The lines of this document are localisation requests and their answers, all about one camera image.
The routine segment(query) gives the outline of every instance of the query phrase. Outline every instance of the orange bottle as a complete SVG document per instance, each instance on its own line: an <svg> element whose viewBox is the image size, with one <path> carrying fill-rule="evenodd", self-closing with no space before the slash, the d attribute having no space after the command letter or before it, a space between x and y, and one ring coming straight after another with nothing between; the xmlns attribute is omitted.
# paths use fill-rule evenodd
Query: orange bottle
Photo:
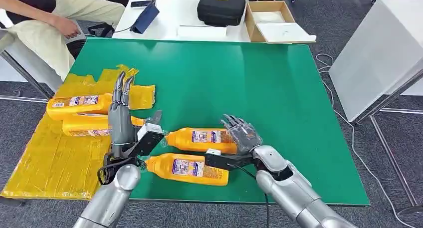
<svg viewBox="0 0 423 228"><path fill-rule="evenodd" d="M144 119L131 117L133 125L142 126ZM63 133L72 137L109 136L107 115L76 113L70 114L62 124Z"/></svg>
<svg viewBox="0 0 423 228"><path fill-rule="evenodd" d="M226 186L229 171L205 165L204 157L165 153L146 160L147 171L163 179L211 186Z"/></svg>
<svg viewBox="0 0 423 228"><path fill-rule="evenodd" d="M183 151L206 152L209 148L236 153L236 144L226 129L182 128L166 136L168 145Z"/></svg>
<svg viewBox="0 0 423 228"><path fill-rule="evenodd" d="M47 104L47 114L56 121L64 120L72 113L107 114L112 94L52 98Z"/></svg>

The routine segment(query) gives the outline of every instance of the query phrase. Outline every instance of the human hand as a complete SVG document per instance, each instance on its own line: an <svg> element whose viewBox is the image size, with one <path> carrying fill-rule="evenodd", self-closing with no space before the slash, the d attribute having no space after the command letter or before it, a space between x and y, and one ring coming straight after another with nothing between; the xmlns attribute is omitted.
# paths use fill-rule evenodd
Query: human hand
<svg viewBox="0 0 423 228"><path fill-rule="evenodd" d="M50 25L59 30L60 33L63 34L67 39L76 37L78 34L81 34L78 26L65 17L54 15Z"/></svg>

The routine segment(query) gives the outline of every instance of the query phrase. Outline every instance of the person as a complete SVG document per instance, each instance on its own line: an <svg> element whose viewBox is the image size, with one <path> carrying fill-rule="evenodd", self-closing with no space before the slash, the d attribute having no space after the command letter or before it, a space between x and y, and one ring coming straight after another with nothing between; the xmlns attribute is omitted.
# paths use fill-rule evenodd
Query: person
<svg viewBox="0 0 423 228"><path fill-rule="evenodd" d="M81 32L70 19L105 22L116 28L125 7L106 0L0 0L14 26L8 31L64 80L74 63L65 38Z"/></svg>

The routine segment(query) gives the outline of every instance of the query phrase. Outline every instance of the black bag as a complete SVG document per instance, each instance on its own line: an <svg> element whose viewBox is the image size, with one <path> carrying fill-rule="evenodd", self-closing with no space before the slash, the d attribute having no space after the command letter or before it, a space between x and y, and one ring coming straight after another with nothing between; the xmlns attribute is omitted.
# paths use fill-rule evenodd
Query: black bag
<svg viewBox="0 0 423 228"><path fill-rule="evenodd" d="M200 0L197 6L199 20L206 25L237 26L245 10L245 0Z"/></svg>

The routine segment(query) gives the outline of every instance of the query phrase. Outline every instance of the green tabletop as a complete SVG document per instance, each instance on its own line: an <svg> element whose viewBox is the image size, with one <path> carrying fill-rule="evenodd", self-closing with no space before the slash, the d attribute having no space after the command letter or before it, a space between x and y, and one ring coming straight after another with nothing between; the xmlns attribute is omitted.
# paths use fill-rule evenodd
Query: green tabletop
<svg viewBox="0 0 423 228"><path fill-rule="evenodd" d="M156 85L153 109L162 127L221 128L222 114L251 122L311 182L326 203L368 205L351 154L307 45L89 39L71 73L92 74L117 64L140 72L135 84ZM183 153L158 145L152 156ZM255 172L253 166L248 170ZM242 171L224 187L196 185L141 174L132 199L262 203L263 192Z"/></svg>

